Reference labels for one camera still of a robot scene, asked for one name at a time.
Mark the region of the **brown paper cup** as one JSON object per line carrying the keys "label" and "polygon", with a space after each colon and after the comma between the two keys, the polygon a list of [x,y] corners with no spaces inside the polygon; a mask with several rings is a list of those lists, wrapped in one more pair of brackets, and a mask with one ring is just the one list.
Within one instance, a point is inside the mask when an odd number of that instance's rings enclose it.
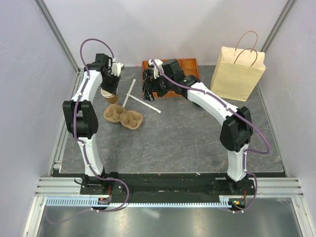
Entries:
{"label": "brown paper cup", "polygon": [[116,104],[119,100],[119,97],[117,94],[114,94],[114,93],[110,93],[108,91],[105,91],[103,89],[100,90],[101,92],[101,95],[106,98],[107,102],[109,104]]}

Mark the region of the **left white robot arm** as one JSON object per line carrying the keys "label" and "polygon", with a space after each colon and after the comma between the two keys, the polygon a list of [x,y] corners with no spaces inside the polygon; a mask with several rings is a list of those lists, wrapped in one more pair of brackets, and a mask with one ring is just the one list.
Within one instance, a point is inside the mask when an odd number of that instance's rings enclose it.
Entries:
{"label": "left white robot arm", "polygon": [[82,82],[71,98],[62,105],[67,130],[77,141],[85,165],[85,175],[101,176],[104,166],[99,158],[96,133],[98,118],[92,102],[96,92],[105,94],[105,98],[113,99],[117,95],[120,73],[124,64],[117,63],[104,53],[97,53],[95,61],[87,64]]}

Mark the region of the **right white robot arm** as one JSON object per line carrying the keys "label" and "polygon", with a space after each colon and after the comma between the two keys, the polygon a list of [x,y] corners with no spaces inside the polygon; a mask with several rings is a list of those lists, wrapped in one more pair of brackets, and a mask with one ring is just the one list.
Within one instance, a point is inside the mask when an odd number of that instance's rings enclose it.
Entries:
{"label": "right white robot arm", "polygon": [[221,125],[220,142],[228,152],[229,167],[226,182],[227,191],[238,194],[244,188],[242,179],[246,176],[243,154],[253,134],[248,124],[251,114],[248,108],[238,108],[210,91],[194,75],[185,75],[176,59],[163,62],[159,59],[148,61],[143,71],[144,98],[154,101],[154,94],[159,97],[173,91],[178,95],[199,105],[211,114]]}

